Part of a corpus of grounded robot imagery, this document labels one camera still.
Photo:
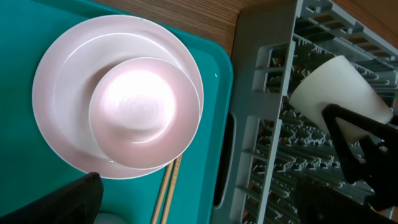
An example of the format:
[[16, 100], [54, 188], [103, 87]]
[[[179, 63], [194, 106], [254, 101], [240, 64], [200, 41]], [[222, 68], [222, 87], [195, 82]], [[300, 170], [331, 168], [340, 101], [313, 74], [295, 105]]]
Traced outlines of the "white cup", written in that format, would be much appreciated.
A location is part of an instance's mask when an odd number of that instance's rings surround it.
[[321, 129], [328, 131], [323, 109], [335, 104], [386, 124], [393, 113], [370, 84], [342, 55], [316, 68], [292, 93], [289, 104]]

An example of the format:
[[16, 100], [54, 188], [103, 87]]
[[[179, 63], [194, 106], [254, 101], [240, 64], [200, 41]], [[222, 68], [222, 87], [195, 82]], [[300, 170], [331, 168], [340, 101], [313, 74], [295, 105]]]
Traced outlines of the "wooden chopstick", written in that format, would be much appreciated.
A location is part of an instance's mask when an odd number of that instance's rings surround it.
[[159, 193], [158, 193], [157, 201], [156, 201], [156, 204], [155, 204], [155, 209], [154, 209], [154, 212], [152, 214], [151, 224], [157, 224], [157, 221], [158, 221], [158, 218], [159, 218], [159, 215], [160, 215], [160, 210], [162, 208], [162, 204], [163, 204], [163, 201], [164, 201], [166, 189], [167, 189], [167, 186], [169, 184], [170, 177], [172, 175], [172, 170], [174, 168], [174, 163], [175, 163], [174, 161], [171, 162], [167, 166], [167, 168], [165, 170], [164, 177], [162, 179], [162, 184], [160, 186], [160, 190], [159, 190]]
[[178, 179], [178, 173], [182, 162], [182, 156], [183, 155], [181, 154], [178, 158], [176, 158], [176, 160], [171, 162], [166, 169], [165, 178], [166, 178], [166, 186], [168, 186], [168, 192], [167, 192], [167, 197], [165, 199], [161, 224], [167, 224], [169, 211], [172, 204], [172, 199], [174, 196], [175, 186]]

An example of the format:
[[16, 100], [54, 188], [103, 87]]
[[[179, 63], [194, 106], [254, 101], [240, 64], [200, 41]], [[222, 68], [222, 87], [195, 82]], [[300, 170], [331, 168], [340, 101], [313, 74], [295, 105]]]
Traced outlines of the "large pink plate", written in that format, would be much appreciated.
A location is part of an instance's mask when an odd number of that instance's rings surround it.
[[154, 57], [180, 68], [193, 82], [204, 107], [204, 89], [196, 62], [166, 28], [136, 16], [99, 16], [64, 32], [47, 49], [32, 86], [36, 123], [60, 158], [82, 172], [106, 179], [133, 179], [154, 169], [132, 169], [109, 159], [90, 131], [89, 109], [100, 80], [127, 60]]

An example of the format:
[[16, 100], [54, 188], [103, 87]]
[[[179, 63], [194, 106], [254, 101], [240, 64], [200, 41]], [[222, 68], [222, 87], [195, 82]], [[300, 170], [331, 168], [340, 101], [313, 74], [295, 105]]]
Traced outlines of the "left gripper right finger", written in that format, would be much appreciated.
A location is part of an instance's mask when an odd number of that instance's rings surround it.
[[368, 207], [307, 177], [298, 179], [294, 205], [301, 224], [395, 224]]

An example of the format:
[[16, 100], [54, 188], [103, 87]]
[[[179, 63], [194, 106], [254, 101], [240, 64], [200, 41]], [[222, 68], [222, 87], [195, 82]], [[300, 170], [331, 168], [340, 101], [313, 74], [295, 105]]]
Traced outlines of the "grey bowl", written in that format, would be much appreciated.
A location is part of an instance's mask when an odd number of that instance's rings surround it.
[[128, 222], [112, 213], [98, 213], [93, 224], [128, 224]]

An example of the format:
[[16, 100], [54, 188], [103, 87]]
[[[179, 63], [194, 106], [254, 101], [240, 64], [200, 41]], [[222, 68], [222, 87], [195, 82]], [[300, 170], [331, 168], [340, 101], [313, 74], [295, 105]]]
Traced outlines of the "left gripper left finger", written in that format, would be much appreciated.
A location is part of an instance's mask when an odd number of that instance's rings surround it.
[[90, 172], [64, 187], [1, 217], [1, 223], [93, 223], [101, 207], [104, 187]]

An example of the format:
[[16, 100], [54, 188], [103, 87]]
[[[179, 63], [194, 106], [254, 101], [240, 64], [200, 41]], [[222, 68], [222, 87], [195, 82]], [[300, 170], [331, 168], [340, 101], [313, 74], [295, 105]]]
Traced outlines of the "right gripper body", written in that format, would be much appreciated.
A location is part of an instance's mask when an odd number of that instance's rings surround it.
[[366, 162], [363, 179], [374, 190], [368, 202], [377, 210], [397, 205], [397, 129], [370, 118], [360, 122], [361, 128], [381, 139], [375, 143], [369, 136], [360, 140]]

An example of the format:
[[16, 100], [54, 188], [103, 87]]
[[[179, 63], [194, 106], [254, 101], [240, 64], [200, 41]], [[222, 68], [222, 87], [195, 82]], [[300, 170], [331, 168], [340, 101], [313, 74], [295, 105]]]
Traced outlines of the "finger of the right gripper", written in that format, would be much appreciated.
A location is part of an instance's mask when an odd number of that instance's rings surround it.
[[360, 122], [368, 117], [336, 104], [326, 106], [322, 117], [333, 140], [345, 179], [349, 183], [364, 180], [363, 164], [366, 160], [360, 140], [369, 136], [375, 143], [381, 141], [361, 128]]

